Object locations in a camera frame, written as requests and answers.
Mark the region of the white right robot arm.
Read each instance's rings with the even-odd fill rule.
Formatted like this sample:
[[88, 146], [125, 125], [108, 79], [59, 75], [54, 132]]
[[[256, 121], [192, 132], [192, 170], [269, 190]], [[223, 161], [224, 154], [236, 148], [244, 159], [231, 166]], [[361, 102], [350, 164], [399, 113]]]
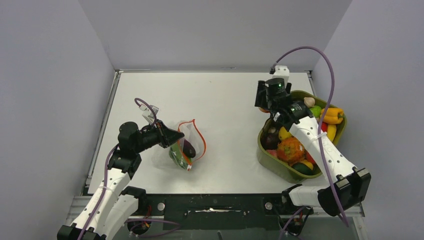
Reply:
[[285, 127], [326, 174], [327, 185], [296, 185], [283, 192], [282, 209], [289, 214], [301, 206], [320, 207], [330, 216], [362, 202], [371, 181], [370, 172], [357, 168], [322, 132], [304, 101], [290, 94], [291, 84], [283, 78], [258, 81], [255, 106], [270, 112], [270, 120]]

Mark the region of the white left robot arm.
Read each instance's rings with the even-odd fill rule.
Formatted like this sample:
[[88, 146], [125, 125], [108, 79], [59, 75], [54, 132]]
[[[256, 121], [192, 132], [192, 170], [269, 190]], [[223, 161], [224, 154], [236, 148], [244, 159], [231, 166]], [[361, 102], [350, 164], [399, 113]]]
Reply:
[[106, 158], [103, 180], [73, 222], [61, 226], [57, 239], [111, 240], [132, 214], [143, 209], [146, 190], [129, 185], [142, 162], [140, 153], [155, 145], [168, 148], [184, 136], [161, 120], [143, 128], [132, 121], [123, 123], [118, 143]]

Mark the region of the purple eggplant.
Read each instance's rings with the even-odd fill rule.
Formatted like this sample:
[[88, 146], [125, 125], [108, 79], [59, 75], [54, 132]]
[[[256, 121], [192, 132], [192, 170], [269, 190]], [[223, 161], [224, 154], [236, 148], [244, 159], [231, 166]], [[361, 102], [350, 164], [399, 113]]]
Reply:
[[193, 145], [186, 139], [183, 141], [182, 153], [190, 159], [194, 158], [197, 155], [197, 152]]

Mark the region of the clear orange zip bag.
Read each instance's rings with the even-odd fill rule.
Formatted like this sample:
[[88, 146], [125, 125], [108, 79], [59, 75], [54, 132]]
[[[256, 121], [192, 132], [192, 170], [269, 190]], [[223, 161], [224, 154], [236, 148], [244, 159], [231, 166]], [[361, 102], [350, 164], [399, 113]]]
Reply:
[[205, 138], [195, 119], [179, 122], [176, 130], [184, 136], [169, 148], [168, 155], [177, 166], [190, 171], [193, 164], [206, 153]]

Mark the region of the green leaf vegetable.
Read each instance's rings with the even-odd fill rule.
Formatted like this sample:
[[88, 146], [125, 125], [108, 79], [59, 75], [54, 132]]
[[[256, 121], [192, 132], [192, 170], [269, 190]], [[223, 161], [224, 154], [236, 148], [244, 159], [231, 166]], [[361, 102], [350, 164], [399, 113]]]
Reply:
[[191, 158], [187, 157], [179, 148], [177, 144], [173, 144], [169, 148], [169, 157], [173, 160], [173, 162], [181, 167], [182, 169], [189, 171], [192, 168]]

